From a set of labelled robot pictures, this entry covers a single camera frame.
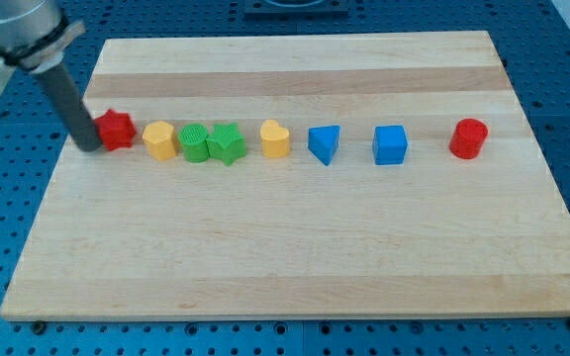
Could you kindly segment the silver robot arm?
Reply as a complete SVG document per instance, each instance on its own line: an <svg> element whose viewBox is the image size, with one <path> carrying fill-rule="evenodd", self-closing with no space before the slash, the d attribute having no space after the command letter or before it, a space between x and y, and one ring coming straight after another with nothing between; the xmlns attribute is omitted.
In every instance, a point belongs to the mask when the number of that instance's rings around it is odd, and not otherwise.
<svg viewBox="0 0 570 356"><path fill-rule="evenodd" d="M8 66L46 72L62 63L65 49L85 31L54 0L0 0L0 58Z"/></svg>

